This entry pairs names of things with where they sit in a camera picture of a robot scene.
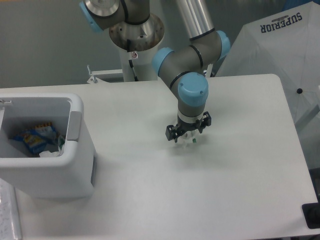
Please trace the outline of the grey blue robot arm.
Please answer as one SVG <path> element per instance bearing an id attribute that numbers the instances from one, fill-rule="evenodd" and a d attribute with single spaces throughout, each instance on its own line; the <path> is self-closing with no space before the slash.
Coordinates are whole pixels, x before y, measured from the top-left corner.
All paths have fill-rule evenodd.
<path id="1" fill-rule="evenodd" d="M 162 79 L 178 101 L 177 123 L 166 128 L 170 141 L 211 125 L 205 111 L 209 84 L 205 68 L 230 51 L 229 38 L 216 30 L 203 0 L 179 0 L 178 10 L 188 32 L 189 46 L 179 51 L 160 47 L 165 36 L 161 19 L 148 0 L 83 0 L 79 7 L 95 32 L 108 30 L 118 48 L 123 79 Z"/>

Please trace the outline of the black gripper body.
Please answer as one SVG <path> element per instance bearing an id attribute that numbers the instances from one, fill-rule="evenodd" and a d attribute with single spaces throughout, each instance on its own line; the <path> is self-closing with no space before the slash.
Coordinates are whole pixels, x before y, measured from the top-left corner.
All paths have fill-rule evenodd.
<path id="1" fill-rule="evenodd" d="M 193 123 L 187 123 L 183 121 L 179 116 L 177 117 L 177 132 L 178 133 L 186 133 L 188 131 L 198 130 L 200 133 L 203 131 L 202 127 L 203 119 L 197 119 Z"/>

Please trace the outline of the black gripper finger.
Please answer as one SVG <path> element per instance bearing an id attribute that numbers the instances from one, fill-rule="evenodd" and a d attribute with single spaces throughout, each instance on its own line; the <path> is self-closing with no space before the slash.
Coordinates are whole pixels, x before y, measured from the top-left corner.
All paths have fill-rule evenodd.
<path id="1" fill-rule="evenodd" d="M 200 123 L 200 125 L 198 127 L 199 133 L 201 134 L 203 132 L 203 130 L 206 127 L 211 126 L 211 124 L 212 124 L 212 117 L 211 117 L 210 113 L 208 111 L 206 111 L 206 112 L 203 113 L 203 116 L 202 116 L 202 119 L 201 119 L 201 123 Z"/>
<path id="2" fill-rule="evenodd" d="M 185 130 L 178 125 L 168 125 L 166 127 L 165 136 L 168 141 L 178 142 L 178 138 L 185 134 Z"/>

